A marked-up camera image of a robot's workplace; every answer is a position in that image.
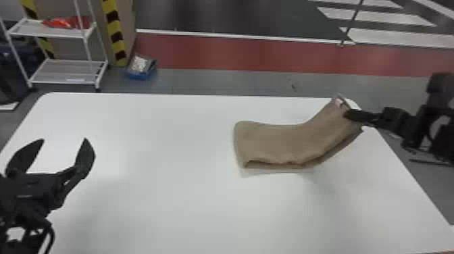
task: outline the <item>red object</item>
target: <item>red object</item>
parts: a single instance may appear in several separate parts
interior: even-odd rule
[[[82,27],[84,29],[89,29],[91,26],[91,17],[81,16],[80,19],[82,20]],[[52,28],[80,29],[78,16],[52,18],[49,20],[44,20],[43,24]]]
[[[66,28],[71,29],[71,24],[64,18],[53,18],[50,20],[43,20],[43,24],[52,28]]]

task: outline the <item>hazard stripe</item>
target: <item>hazard stripe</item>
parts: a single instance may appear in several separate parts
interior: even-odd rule
[[[38,14],[36,12],[36,5],[34,4],[34,0],[21,0],[21,4],[29,18],[33,20],[38,19]],[[53,47],[52,44],[49,42],[49,39],[39,37],[37,41],[39,47],[46,51],[49,58],[55,58]]]
[[[116,66],[126,66],[127,54],[124,44],[120,15],[116,0],[103,0],[103,12],[107,21],[107,32],[111,40],[111,49]]]

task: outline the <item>cloth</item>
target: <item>cloth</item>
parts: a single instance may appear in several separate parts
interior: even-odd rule
[[[348,103],[333,98],[304,124],[238,122],[234,145],[245,168],[308,168],[326,161],[362,132],[361,124],[343,117]]]

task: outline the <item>blue container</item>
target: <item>blue container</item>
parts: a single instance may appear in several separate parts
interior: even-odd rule
[[[128,67],[126,67],[126,69],[124,70],[125,74],[128,78],[133,78],[133,79],[137,79],[137,80],[146,80],[146,79],[148,79],[148,77],[150,77],[152,71],[156,68],[157,61],[155,59],[152,59],[150,67],[148,68],[147,72],[141,72],[141,73],[129,72],[128,71],[129,65],[130,65],[130,63],[128,64]]]

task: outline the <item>wire shelf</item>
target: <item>wire shelf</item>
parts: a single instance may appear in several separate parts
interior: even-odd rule
[[[106,67],[107,61],[46,59],[30,81],[48,84],[95,84]]]
[[[87,39],[93,33],[96,26],[96,22],[93,22],[89,29],[82,29],[82,31],[80,29],[51,28],[44,25],[42,20],[22,18],[15,26],[8,30],[8,33],[12,36]]]

